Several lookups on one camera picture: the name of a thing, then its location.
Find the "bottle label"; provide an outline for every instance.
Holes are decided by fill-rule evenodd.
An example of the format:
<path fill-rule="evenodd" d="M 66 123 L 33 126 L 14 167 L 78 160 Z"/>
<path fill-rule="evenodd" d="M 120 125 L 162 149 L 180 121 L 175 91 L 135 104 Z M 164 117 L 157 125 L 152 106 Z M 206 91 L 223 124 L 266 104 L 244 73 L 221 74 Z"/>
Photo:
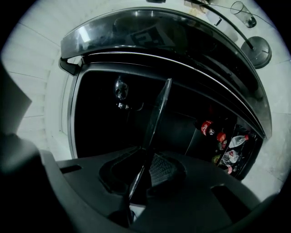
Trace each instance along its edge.
<path fill-rule="evenodd" d="M 206 136 L 207 135 L 207 129 L 208 127 L 212 124 L 213 122 L 211 121 L 205 121 L 203 122 L 202 126 L 201 126 L 201 132 Z"/>
<path fill-rule="evenodd" d="M 225 149 L 226 144 L 227 144 L 227 140 L 224 140 L 223 143 L 222 143 L 222 149 L 223 149 L 223 150 Z"/>
<path fill-rule="evenodd" d="M 239 158 L 239 155 L 236 151 L 231 150 L 226 152 L 221 160 L 221 163 L 226 166 L 231 166 L 232 164 L 236 163 Z"/>

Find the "glass cup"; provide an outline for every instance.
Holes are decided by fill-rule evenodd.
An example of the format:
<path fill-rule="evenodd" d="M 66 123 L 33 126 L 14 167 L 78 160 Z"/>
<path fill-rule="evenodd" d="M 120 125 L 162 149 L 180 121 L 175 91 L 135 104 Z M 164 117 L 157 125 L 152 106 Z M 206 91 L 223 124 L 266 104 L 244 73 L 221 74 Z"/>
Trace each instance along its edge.
<path fill-rule="evenodd" d="M 252 28 L 256 26 L 256 19 L 242 2 L 238 1 L 232 4 L 231 13 L 239 18 L 247 27 Z"/>

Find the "red bottle cap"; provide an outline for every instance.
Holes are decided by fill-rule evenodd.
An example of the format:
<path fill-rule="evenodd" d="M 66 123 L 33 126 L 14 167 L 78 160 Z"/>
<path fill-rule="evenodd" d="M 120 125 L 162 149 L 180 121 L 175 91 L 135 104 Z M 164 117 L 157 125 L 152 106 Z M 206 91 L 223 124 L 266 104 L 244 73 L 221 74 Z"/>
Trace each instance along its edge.
<path fill-rule="evenodd" d="M 218 133 L 216 138 L 218 141 L 223 142 L 226 139 L 226 134 L 223 132 L 220 132 L 220 133 Z"/>

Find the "red label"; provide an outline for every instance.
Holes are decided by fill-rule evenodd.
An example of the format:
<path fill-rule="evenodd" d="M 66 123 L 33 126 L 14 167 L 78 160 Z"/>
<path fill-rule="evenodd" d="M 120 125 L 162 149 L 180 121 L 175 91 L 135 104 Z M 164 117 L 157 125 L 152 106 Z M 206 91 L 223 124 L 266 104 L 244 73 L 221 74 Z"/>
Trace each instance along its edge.
<path fill-rule="evenodd" d="M 207 132 L 207 128 L 209 127 L 209 125 L 211 125 L 213 122 L 211 121 L 205 121 L 203 122 L 202 126 L 201 126 L 201 132 L 206 136 L 206 132 Z"/>

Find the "black cable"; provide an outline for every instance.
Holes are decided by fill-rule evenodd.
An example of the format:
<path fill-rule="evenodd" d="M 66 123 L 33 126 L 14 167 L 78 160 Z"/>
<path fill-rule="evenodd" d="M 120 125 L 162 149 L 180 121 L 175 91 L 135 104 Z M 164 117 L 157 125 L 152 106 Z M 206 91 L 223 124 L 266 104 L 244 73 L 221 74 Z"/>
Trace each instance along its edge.
<path fill-rule="evenodd" d="M 201 5 L 201 2 L 198 0 L 191 0 L 190 2 L 197 4 L 197 5 Z M 224 19 L 227 23 L 229 23 L 236 31 L 238 34 L 241 35 L 241 37 L 245 40 L 245 42 L 247 43 L 247 45 L 250 47 L 251 50 L 255 50 L 254 46 L 250 43 L 250 41 L 246 38 L 246 36 L 241 32 L 241 30 L 238 29 L 238 27 L 231 22 L 227 17 L 225 17 L 222 13 L 220 13 L 219 11 L 217 11 L 216 9 L 212 8 L 210 4 L 203 4 L 204 7 L 210 11 L 212 11 L 213 13 L 217 14 L 219 17 L 221 17 L 222 19 Z"/>
<path fill-rule="evenodd" d="M 266 21 L 266 20 L 264 20 L 262 17 L 260 17 L 260 16 L 258 16 L 258 15 L 256 15 L 256 14 L 253 14 L 253 13 L 251 13 L 251 12 L 246 12 L 246 11 L 243 11 L 243 10 L 238 10 L 238 9 L 234 9 L 234 8 L 231 8 L 231 7 L 226 7 L 226 6 L 222 6 L 222 5 L 215 5 L 215 4 L 208 4 L 208 3 L 202 3 L 202 4 L 200 4 L 200 3 L 196 3 L 196 2 L 193 2 L 194 4 L 197 4 L 197 5 L 199 5 L 199 6 L 204 6 L 204 5 L 209 5 L 209 6 L 219 6 L 219 7 L 222 7 L 222 8 L 226 8 L 226 9 L 233 9 L 233 10 L 237 10 L 237 11 L 239 11 L 239 12 L 244 12 L 244 13 L 248 13 L 248 14 L 252 14 L 252 15 L 254 15 L 254 16 L 257 16 L 258 18 L 260 18 L 261 20 L 263 20 L 265 23 L 267 23 L 268 25 L 270 25 L 270 26 L 272 26 L 273 28 L 275 28 L 276 30 L 277 30 L 277 28 L 273 25 L 273 24 L 271 24 L 271 23 L 269 23 L 268 21 Z"/>

